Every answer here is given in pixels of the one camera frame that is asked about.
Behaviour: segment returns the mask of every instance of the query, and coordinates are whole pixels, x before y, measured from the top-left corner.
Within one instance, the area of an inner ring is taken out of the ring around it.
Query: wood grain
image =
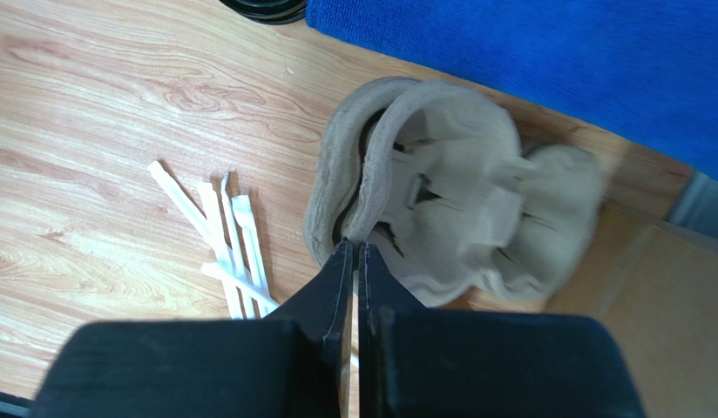
[[[249,189],[273,296],[317,271],[301,236],[322,128],[359,85],[447,78],[217,0],[0,0],[0,391],[32,397],[92,320],[224,318],[206,244],[146,171]],[[663,216],[690,170],[505,94],[523,134],[595,152],[607,196]],[[493,301],[487,307],[506,308]]]

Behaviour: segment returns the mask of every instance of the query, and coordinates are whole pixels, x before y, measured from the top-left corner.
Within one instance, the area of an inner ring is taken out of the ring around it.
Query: black plastic
[[[83,327],[30,416],[342,416],[355,277],[362,417],[644,416],[595,320],[429,309],[347,240],[264,320]]]
[[[230,9],[260,24],[291,24],[305,17],[307,0],[221,0]]]

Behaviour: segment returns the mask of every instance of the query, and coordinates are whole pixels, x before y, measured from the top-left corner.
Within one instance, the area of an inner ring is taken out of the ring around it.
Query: blue fabric
[[[309,0],[308,25],[562,111],[718,180],[718,0]]]

